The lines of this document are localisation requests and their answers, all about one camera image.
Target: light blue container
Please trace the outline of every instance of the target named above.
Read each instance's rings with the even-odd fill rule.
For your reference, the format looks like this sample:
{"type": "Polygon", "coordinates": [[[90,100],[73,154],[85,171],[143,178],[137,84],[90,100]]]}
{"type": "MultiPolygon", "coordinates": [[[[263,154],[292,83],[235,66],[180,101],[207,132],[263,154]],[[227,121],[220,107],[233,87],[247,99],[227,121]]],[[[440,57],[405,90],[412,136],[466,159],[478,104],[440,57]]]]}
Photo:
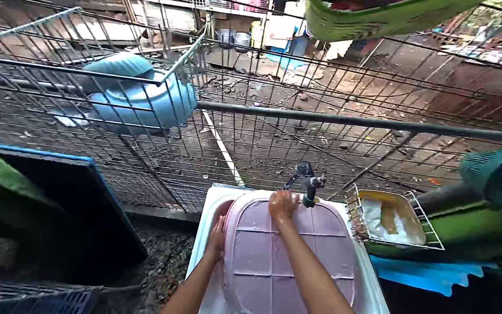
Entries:
{"type": "MultiPolygon", "coordinates": [[[[114,53],[102,60],[86,65],[83,69],[106,74],[148,78],[142,74],[149,72],[153,67],[146,59],[134,53],[114,53]]],[[[98,76],[84,76],[80,79],[80,83],[85,93],[98,93],[117,84],[117,80],[98,76]]]]}
{"type": "MultiPolygon", "coordinates": [[[[164,72],[154,71],[153,77],[149,78],[160,81],[163,77],[164,72]]],[[[120,123],[100,123],[105,129],[115,133],[140,135],[148,131],[151,135],[163,136],[169,128],[183,124],[197,106],[193,86],[190,83],[181,84],[175,79],[175,75],[170,75],[160,86],[127,81],[122,81],[121,86],[123,89],[119,84],[109,87],[105,96],[102,93],[93,93],[90,99],[108,103],[107,97],[111,104],[147,108],[152,111],[94,104],[94,109],[103,120],[120,123]],[[125,126],[121,123],[151,127],[125,126]]]]}

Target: debris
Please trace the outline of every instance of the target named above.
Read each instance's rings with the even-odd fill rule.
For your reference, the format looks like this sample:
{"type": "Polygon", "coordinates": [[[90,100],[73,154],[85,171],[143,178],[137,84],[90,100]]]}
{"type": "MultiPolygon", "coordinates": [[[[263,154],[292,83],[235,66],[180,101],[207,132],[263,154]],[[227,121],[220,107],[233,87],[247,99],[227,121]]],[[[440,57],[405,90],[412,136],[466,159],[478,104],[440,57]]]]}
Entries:
{"type": "Polygon", "coordinates": [[[390,133],[397,138],[405,138],[406,135],[408,135],[408,131],[396,131],[396,130],[391,130],[390,133]]]}
{"type": "Polygon", "coordinates": [[[242,67],[234,67],[234,70],[240,74],[247,74],[247,71],[242,67]]]}
{"type": "Polygon", "coordinates": [[[439,182],[439,180],[437,179],[433,179],[433,178],[428,178],[429,182],[435,184],[435,185],[441,185],[441,183],[439,182]]]}
{"type": "Polygon", "coordinates": [[[31,138],[32,137],[32,134],[30,134],[30,133],[28,133],[26,131],[23,134],[24,135],[19,136],[21,139],[31,138]]]}

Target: rock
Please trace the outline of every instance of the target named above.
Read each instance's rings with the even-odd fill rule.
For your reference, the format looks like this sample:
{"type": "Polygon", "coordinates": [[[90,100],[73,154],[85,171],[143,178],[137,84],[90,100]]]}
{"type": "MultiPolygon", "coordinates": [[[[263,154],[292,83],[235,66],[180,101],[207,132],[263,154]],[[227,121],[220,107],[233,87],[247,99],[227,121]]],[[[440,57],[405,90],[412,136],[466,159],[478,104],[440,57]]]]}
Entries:
{"type": "Polygon", "coordinates": [[[235,70],[237,73],[247,74],[247,71],[246,71],[244,68],[241,68],[241,67],[234,67],[234,70],[235,70]]]}

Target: blue tarp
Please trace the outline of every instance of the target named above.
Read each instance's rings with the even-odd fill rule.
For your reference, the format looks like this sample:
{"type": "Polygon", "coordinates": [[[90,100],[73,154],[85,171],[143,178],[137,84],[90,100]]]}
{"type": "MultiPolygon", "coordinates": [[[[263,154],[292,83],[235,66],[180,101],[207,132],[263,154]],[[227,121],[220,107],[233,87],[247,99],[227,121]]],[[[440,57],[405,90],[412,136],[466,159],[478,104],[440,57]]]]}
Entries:
{"type": "Polygon", "coordinates": [[[422,263],[386,259],[369,255],[373,267],[380,278],[406,284],[414,288],[438,292],[452,296],[452,285],[468,287],[468,275],[484,276],[482,267],[497,269],[495,263],[459,261],[457,263],[422,263]]]}

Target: blue cloth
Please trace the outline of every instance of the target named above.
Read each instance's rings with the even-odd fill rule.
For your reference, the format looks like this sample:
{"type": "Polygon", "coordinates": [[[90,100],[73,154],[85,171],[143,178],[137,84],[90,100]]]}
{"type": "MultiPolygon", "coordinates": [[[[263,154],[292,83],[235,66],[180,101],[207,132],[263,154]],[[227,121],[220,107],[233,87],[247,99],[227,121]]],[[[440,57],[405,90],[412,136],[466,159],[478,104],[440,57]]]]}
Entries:
{"type": "MultiPolygon", "coordinates": [[[[285,49],[282,48],[276,48],[276,47],[270,47],[270,51],[275,51],[277,53],[284,53],[285,49]]],[[[285,69],[288,68],[291,71],[295,71],[297,67],[301,67],[302,65],[305,65],[304,61],[296,60],[296,59],[289,59],[286,57],[281,57],[278,55],[271,55],[270,53],[265,53],[265,57],[267,57],[269,60],[274,61],[276,63],[280,63],[280,66],[285,69]]]]}
{"type": "Polygon", "coordinates": [[[478,261],[459,261],[457,263],[422,263],[386,259],[369,255],[377,276],[380,278],[406,284],[414,288],[438,292],[444,296],[452,296],[452,285],[468,286],[468,274],[484,276],[482,267],[497,269],[495,263],[478,261]]]}

